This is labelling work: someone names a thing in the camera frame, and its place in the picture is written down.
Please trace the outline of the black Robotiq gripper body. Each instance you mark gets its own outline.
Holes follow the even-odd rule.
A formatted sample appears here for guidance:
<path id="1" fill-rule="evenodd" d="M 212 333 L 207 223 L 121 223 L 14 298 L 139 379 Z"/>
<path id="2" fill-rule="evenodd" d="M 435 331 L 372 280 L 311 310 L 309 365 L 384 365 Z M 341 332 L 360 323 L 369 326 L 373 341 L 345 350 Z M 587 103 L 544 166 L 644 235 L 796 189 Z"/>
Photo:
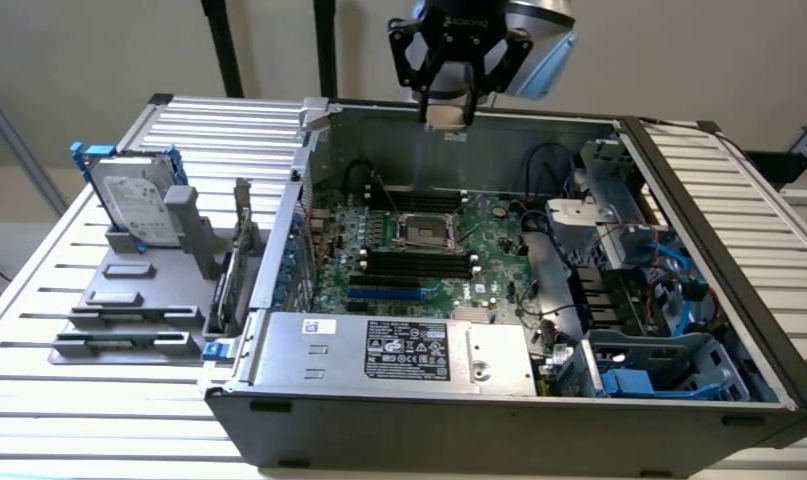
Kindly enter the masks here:
<path id="1" fill-rule="evenodd" d="M 507 31 L 507 1 L 424 1 L 419 35 L 424 61 L 482 59 Z"/>

